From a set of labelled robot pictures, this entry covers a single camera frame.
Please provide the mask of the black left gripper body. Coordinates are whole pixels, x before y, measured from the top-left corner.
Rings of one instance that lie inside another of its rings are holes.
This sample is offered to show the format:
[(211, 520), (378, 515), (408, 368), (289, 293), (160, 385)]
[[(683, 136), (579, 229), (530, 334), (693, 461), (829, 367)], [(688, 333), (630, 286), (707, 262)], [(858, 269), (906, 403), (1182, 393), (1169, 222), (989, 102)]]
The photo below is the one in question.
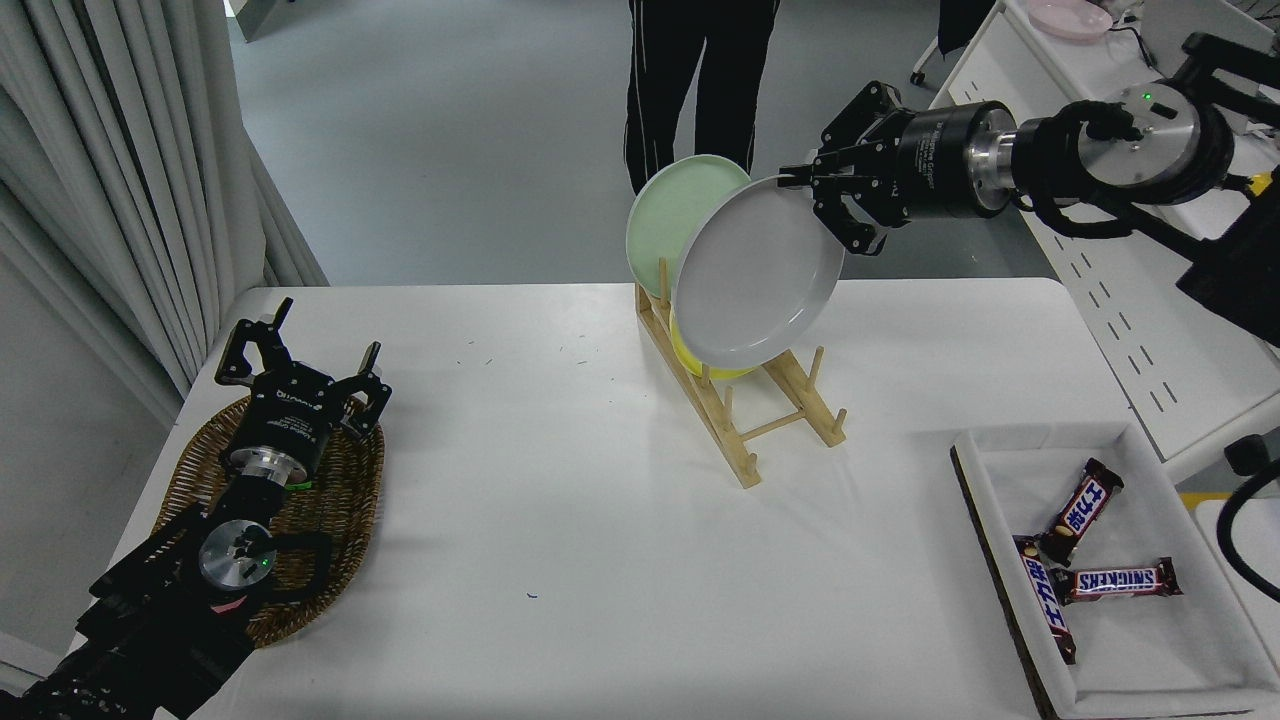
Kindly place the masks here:
[(297, 473), (315, 473), (344, 416), (337, 380), (303, 364), (260, 372), (250, 404), (227, 446), (227, 469), (247, 468), (255, 455), (288, 457)]

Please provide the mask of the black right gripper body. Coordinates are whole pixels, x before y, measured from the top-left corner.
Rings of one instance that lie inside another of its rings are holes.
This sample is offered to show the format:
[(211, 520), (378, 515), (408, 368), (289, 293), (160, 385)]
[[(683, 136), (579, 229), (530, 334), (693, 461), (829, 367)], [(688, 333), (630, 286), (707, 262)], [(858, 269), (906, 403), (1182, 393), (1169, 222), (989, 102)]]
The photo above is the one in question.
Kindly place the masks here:
[(915, 114), (893, 161), (893, 184), (911, 222), (979, 218), (986, 206), (970, 177), (968, 149), (986, 117), (983, 102)]

